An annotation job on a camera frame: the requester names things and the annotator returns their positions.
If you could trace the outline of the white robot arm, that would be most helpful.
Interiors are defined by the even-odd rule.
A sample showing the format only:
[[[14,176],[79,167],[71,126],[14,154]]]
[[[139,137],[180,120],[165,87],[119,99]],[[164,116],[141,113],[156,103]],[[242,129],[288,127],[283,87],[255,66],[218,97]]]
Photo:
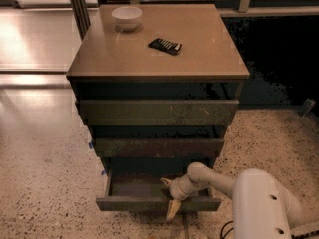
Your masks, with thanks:
[[[194,193],[213,187],[232,200],[234,239],[292,239],[291,230],[303,222],[300,201],[261,169],[245,169],[231,178],[194,162],[185,175],[162,182],[172,196],[167,220],[173,220]]]

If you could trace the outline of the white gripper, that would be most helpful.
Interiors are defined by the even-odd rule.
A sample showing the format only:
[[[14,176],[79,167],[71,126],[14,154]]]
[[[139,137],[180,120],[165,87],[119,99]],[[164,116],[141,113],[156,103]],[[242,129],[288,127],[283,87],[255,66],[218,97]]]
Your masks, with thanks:
[[[169,188],[170,195],[173,198],[168,204],[166,220],[172,221],[181,208],[181,202],[191,197],[194,193],[207,188],[214,178],[214,171],[200,162],[192,163],[185,175],[173,181],[168,178],[162,178],[160,181]]]

